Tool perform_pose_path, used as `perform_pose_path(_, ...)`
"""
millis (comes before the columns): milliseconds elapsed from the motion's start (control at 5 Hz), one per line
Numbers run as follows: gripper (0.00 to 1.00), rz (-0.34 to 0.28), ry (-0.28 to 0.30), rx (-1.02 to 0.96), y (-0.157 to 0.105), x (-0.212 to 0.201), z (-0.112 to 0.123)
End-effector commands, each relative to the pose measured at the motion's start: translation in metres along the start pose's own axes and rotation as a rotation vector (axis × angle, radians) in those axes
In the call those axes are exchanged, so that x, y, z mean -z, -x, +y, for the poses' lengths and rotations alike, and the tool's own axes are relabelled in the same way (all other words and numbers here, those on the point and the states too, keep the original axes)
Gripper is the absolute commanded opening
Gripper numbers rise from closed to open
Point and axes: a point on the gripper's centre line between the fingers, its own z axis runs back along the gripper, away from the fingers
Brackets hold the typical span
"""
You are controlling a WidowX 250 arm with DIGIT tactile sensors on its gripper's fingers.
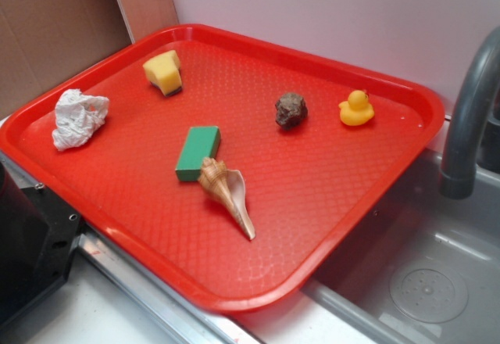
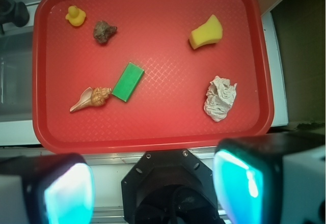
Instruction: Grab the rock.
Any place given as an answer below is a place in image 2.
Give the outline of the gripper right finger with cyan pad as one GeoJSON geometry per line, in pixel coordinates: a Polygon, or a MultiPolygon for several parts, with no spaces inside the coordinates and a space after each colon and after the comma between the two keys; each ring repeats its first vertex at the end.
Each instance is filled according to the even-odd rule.
{"type": "Polygon", "coordinates": [[[325,137],[224,139],[213,158],[213,184],[232,223],[325,223],[325,137]]]}

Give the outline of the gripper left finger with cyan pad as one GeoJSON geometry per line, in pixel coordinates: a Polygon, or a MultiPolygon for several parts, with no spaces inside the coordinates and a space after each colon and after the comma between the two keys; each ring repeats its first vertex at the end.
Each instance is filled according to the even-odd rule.
{"type": "Polygon", "coordinates": [[[79,154],[1,157],[1,223],[90,223],[94,203],[79,154]]]}

